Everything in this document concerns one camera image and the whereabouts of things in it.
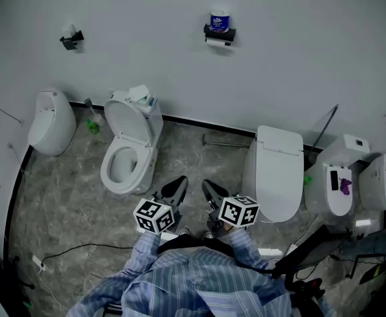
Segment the toilet brush with green base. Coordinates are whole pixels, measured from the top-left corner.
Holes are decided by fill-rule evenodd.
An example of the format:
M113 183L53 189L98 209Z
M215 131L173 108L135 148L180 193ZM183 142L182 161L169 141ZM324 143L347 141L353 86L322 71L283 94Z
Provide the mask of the toilet brush with green base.
M100 133L101 127L104 125L105 120L104 117L99 114L94 108L93 103L90 98L86 98L84 100L85 106L92 112L92 118L88 119L86 122L87 129L93 134L96 135Z

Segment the tissue pack with blue edge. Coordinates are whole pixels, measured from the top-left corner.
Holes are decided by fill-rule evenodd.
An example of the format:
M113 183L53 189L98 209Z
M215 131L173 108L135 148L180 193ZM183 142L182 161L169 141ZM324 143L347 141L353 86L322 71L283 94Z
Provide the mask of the tissue pack with blue edge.
M134 104L144 114L149 114L155 103L155 97L145 85L131 88L127 95L127 101Z

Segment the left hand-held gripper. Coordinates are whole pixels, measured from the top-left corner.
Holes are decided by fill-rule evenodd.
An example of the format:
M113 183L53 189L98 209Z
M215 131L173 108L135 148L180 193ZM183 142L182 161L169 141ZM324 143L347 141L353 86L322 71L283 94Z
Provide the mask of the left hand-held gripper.
M175 232L182 218L179 205L187 189L188 178L179 176L154 192L151 199L142 198L133 212L137 226L154 234Z

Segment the person's left forearm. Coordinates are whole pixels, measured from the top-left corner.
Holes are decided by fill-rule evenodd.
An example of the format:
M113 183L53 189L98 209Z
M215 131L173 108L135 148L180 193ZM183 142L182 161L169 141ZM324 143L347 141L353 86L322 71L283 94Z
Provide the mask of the person's left forearm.
M126 262L122 273L132 279L139 277L150 269L157 260L157 249L161 241L160 234L145 232L133 247L130 259Z

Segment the white toilet with square tank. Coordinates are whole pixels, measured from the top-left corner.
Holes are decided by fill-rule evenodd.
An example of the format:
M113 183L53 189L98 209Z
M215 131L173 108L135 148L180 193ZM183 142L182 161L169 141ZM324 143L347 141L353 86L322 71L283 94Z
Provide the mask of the white toilet with square tank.
M348 134L343 134L318 154L315 164L305 171L311 176L310 184L304 185L306 209L314 214L330 213L344 216L352 206L353 191L350 195L340 191L340 179L352 181L350 166L370 153L367 140ZM338 172L339 190L331 190L330 171Z

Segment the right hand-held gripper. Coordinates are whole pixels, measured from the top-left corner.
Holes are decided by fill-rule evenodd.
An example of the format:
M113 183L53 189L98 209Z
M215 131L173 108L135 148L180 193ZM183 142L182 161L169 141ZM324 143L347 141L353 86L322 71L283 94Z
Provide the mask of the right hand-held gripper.
M220 185L205 179L202 191L206 201L213 208L209 214L207 226L213 236L225 236L224 224L235 228L245 228L255 224L260 205L251 197L227 197L228 191ZM215 199L222 199L217 204Z

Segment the white open-lid toilet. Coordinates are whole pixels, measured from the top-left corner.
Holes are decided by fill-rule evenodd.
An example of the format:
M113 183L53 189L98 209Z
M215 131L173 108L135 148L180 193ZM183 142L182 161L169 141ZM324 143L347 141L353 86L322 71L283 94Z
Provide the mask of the white open-lid toilet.
M151 187L163 129L159 100L142 104L115 91L104 112L114 138L102 161L102 183L118 195L143 194Z

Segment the person's right forearm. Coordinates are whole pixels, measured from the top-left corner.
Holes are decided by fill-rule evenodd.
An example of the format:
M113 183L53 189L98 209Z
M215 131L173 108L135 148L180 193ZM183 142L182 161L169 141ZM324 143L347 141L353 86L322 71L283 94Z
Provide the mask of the person's right forearm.
M267 268L268 262L260 255L245 228L237 228L228 223L224 223L223 228L228 234L230 246L240 264L258 270Z

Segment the blue toilet paper roll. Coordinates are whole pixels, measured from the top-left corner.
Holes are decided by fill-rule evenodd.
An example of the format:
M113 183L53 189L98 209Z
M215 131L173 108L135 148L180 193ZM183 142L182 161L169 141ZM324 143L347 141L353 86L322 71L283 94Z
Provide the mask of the blue toilet paper roll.
M226 33L229 31L230 14L225 11L211 11L209 28L212 32Z

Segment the black base with red part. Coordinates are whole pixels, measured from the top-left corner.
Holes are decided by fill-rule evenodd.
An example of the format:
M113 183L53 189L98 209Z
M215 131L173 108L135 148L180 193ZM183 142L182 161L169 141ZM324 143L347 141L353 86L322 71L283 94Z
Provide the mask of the black base with red part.
M310 281L294 281L294 276L294 273L288 273L285 276L284 285L288 291L305 299L315 297L318 300L324 295L325 290L321 289L323 282L321 278L312 279Z

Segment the metal bar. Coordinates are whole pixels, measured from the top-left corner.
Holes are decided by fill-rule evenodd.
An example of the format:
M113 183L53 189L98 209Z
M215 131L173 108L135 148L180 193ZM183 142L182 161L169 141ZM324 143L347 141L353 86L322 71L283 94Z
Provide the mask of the metal bar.
M221 141L209 141L206 139L206 135L202 135L202 145L213 145L213 146L220 146L220 147L235 147L235 148L249 148L249 144L244 143L228 143L228 142L221 142Z

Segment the person's black trousers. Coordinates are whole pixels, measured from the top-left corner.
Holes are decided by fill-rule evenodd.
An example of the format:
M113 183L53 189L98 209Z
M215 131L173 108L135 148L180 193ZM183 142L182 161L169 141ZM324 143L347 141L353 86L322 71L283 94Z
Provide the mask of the person's black trousers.
M181 234L159 246L157 255L162 256L168 251L178 251L203 260L210 260L214 256L240 260L247 256L249 252L244 246L230 246L213 237L200 240L189 234Z

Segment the white closed-lid toilet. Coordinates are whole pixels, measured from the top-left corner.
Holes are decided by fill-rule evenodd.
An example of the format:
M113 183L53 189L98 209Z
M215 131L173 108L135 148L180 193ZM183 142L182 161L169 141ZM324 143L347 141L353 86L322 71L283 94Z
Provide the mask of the white closed-lid toilet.
M300 134L261 125L245 157L241 194L260 204L260 219L290 220L303 193L304 156Z

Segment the black wall paper holder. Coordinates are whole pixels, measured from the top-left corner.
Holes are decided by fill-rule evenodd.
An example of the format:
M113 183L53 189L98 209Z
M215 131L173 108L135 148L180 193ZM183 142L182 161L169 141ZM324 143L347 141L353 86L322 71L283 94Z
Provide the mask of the black wall paper holder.
M230 28L229 31L226 33L212 32L208 24L204 26L203 32L205 35L205 41L206 41L206 38L213 38L213 39L223 40L227 44L231 44L231 45L233 44L235 40L235 35L236 35L236 29L234 28Z

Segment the person's blue striped shirt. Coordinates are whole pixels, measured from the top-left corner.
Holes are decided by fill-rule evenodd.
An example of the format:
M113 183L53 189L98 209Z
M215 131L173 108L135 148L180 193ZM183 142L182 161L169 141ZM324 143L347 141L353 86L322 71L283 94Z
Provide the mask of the person's blue striped shirt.
M306 317L283 283L231 258L176 253L163 263L157 258L135 279L122 270L104 278L67 317L95 317L114 302L123 317Z

